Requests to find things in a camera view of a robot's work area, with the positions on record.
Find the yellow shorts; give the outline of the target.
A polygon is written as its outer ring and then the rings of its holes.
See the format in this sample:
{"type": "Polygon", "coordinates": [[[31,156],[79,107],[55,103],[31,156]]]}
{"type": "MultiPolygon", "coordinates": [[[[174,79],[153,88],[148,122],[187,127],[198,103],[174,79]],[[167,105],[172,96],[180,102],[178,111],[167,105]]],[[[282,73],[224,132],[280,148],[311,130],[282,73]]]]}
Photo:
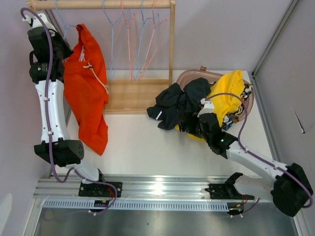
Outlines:
{"type": "Polygon", "coordinates": [[[227,74],[219,74],[202,70],[187,70],[183,72],[176,83],[183,89],[189,82],[204,78],[208,81],[210,93],[207,97],[221,93],[211,98],[214,113],[218,115],[219,125],[225,131],[238,123],[245,116],[244,107],[251,95],[251,85],[243,80],[241,70],[234,70],[227,74]]]}

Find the camouflage orange black shorts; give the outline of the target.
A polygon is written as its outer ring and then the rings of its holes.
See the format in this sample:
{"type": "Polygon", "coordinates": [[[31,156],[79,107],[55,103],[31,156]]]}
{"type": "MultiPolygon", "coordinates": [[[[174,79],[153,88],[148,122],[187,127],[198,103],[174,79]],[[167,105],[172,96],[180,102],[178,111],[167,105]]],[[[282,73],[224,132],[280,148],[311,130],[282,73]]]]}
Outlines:
{"type": "Polygon", "coordinates": [[[251,84],[243,81],[240,85],[218,85],[214,83],[208,96],[214,104],[217,117],[238,117],[243,119],[246,111],[251,112],[254,104],[254,93],[251,84]]]}

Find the pink wire hanger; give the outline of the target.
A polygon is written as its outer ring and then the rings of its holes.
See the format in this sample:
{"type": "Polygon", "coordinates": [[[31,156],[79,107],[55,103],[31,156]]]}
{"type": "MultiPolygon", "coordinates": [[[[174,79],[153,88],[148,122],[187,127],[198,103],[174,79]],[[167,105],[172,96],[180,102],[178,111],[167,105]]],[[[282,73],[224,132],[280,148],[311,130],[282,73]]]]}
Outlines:
{"type": "Polygon", "coordinates": [[[132,53],[131,53],[131,27],[133,22],[133,14],[130,9],[128,9],[129,17],[125,15],[124,1],[121,1],[121,10],[126,25],[127,31],[127,51],[128,51],[128,62],[129,62],[129,79],[133,80],[133,64],[132,64],[132,53]]]}
{"type": "Polygon", "coordinates": [[[146,16],[143,11],[145,1],[141,1],[140,13],[142,20],[142,28],[140,38],[138,40],[138,49],[136,52],[136,62],[133,68],[133,79],[139,80],[149,69],[159,47],[164,40],[167,30],[169,16],[160,17],[160,13],[156,8],[160,0],[154,0],[152,3],[151,14],[146,16]]]}

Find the blue orange patterned shorts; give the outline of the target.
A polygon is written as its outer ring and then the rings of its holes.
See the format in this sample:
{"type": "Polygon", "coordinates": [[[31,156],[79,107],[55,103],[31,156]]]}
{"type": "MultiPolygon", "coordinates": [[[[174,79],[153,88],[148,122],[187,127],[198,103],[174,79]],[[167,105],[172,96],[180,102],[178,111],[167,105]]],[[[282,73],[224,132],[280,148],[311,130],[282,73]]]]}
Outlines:
{"type": "Polygon", "coordinates": [[[230,129],[234,124],[245,119],[244,107],[240,107],[236,112],[225,115],[221,128],[225,131],[230,129]]]}

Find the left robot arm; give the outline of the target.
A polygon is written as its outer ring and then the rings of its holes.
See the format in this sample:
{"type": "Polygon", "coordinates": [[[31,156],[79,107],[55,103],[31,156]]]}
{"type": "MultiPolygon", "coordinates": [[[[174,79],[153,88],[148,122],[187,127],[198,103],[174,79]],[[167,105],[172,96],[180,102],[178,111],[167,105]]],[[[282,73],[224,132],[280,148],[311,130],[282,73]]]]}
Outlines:
{"type": "Polygon", "coordinates": [[[34,152],[51,165],[52,171],[56,166],[74,171],[84,183],[90,184],[89,190],[95,196],[103,196],[107,185],[100,170],[85,160],[82,142],[70,138],[65,122],[63,60],[73,52],[54,29],[33,28],[28,31],[28,37],[33,47],[30,76],[38,94],[42,119],[40,144],[34,146],[34,152]]]}

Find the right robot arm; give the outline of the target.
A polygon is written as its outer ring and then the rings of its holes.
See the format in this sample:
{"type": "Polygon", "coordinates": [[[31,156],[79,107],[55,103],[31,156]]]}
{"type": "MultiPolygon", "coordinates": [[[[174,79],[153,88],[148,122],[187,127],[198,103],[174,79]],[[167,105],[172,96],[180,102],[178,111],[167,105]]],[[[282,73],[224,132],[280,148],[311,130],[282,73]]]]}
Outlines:
{"type": "Polygon", "coordinates": [[[294,217],[301,209],[313,205],[313,190],[303,168],[287,165],[260,156],[241,143],[239,136],[223,131],[213,113],[188,113],[180,123],[180,130],[204,140],[210,150],[227,160],[236,162],[258,175],[249,177],[234,173],[225,182],[225,194],[230,198],[250,195],[272,202],[287,216],[294,217]]]}

